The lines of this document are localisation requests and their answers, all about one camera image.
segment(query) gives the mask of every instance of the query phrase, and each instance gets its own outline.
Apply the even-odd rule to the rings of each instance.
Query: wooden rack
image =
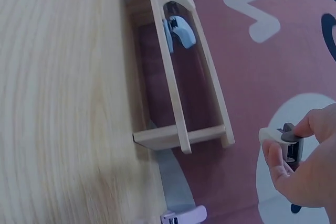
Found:
[[[217,126],[188,132],[184,120],[179,91],[177,88],[176,77],[171,60],[171,55],[166,42],[164,28],[162,25],[161,11],[162,7],[158,5],[158,0],[124,0],[129,12],[129,18],[133,24],[133,30],[136,31],[139,26],[155,23],[157,37],[159,39],[162,61],[164,65],[165,76],[169,88],[170,99],[175,117],[175,124],[147,130],[145,126],[140,131],[133,133],[134,141],[153,150],[162,150],[173,147],[181,147],[184,153],[191,153],[191,144],[220,138],[223,147],[228,147],[235,143],[229,116],[227,113],[222,90],[219,85],[216,69],[212,56],[204,36],[204,32],[196,11],[190,12],[190,20],[195,36],[196,48],[200,56],[203,73],[208,85],[211,99],[216,108]],[[135,48],[137,49],[137,36],[133,35]],[[148,106],[144,92],[144,83],[139,58],[138,62],[138,85],[139,99],[142,107],[142,120],[149,121]]]

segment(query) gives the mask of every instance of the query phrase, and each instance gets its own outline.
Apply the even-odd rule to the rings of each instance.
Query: hand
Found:
[[[295,205],[325,207],[331,218],[336,209],[336,104],[309,111],[294,133],[315,135],[320,145],[293,172],[282,159],[280,145],[264,141],[262,150],[274,187]]]

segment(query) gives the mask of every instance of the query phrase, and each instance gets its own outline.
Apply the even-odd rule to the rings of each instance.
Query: white circle on carpet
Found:
[[[324,108],[331,103],[335,103],[335,101],[322,94],[304,93],[297,95],[278,109],[267,127],[282,128],[286,122],[291,122],[295,125],[309,110]],[[302,160],[305,160],[317,145],[318,142],[314,136],[306,139],[303,146]],[[277,192],[273,186],[262,152],[260,147],[256,171],[256,187],[259,199],[258,209],[264,224],[329,223],[324,208],[302,208],[298,214],[292,214],[290,211],[291,203]]]

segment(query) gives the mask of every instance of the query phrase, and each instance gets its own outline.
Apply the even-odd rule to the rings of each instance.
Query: wooden board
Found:
[[[0,222],[160,223],[123,0],[0,6]]]

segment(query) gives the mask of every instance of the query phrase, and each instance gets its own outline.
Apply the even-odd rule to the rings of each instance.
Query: clamp jaw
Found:
[[[206,219],[206,209],[198,206],[187,212],[175,213],[167,211],[161,215],[161,224],[197,224]]]
[[[303,151],[303,138],[295,136],[293,133],[294,125],[285,123],[282,129],[262,128],[259,131],[259,141],[274,140],[282,148],[282,157],[286,163],[295,170],[298,167]]]
[[[179,8],[177,4],[184,6],[188,11],[195,10],[195,3],[193,0],[158,0],[159,5],[162,6],[161,16],[162,23],[167,39],[169,52],[174,52],[173,37],[183,45],[184,48],[191,48],[196,44],[196,37],[190,25],[184,18],[178,15]],[[173,14],[168,19],[165,18],[164,7],[166,6],[168,13]]]

